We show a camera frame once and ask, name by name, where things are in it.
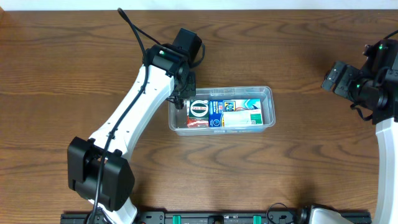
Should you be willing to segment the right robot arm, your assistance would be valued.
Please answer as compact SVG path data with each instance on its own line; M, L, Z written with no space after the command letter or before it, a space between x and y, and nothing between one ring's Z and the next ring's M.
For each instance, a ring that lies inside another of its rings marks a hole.
M379 177L375 217L342 215L324 206L303 207L294 223L397 223L397 41L393 34L366 45L366 61L357 69L336 61L325 75L322 88L350 100L350 108L376 127Z

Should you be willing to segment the blue Kool Fever box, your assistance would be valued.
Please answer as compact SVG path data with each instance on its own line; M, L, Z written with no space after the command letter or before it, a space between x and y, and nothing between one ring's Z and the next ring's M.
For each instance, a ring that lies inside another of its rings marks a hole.
M223 113L226 111L256 110L261 109L261 100L258 98L238 100L213 100L209 102L209 125L217 128L224 127Z

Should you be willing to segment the dark green small box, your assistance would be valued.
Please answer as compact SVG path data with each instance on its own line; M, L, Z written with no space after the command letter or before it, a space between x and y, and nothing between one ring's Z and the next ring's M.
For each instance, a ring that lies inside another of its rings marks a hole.
M190 119L208 119L209 101L208 100L190 100L187 102L188 117Z

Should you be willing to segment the red Panadol box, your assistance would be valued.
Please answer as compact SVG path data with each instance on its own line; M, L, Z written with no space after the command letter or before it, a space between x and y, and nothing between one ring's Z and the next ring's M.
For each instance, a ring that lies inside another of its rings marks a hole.
M190 119L187 115L187 126L189 128L203 128L209 126L209 118L208 119Z

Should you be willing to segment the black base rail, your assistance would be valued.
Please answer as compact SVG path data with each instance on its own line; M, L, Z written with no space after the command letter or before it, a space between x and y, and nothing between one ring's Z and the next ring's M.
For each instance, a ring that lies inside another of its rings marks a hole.
M356 224L370 224L371 214L368 212L341 213L343 221ZM88 221L88 213L64 213L60 223L77 224ZM137 224L266 224L266 223L308 223L309 215L293 215L288 211L271 210L268 213L164 213L142 212L133 223ZM100 213L95 217L94 223L110 223L110 218Z

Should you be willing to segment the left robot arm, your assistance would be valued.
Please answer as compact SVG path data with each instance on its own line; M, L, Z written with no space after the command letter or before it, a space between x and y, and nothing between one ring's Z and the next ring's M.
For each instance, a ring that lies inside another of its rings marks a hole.
M135 178L132 152L164 101L180 110L195 96L195 57L205 51L196 33L180 29L171 44L144 51L136 81L108 120L88 139L75 137L67 149L68 186L93 209L80 223L133 223L130 194Z

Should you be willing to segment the white blue Panadol box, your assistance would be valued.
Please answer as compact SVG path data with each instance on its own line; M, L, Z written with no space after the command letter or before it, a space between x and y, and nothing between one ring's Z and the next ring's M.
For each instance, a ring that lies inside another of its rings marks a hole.
M256 110L226 111L223 113L224 127L262 125L262 112Z

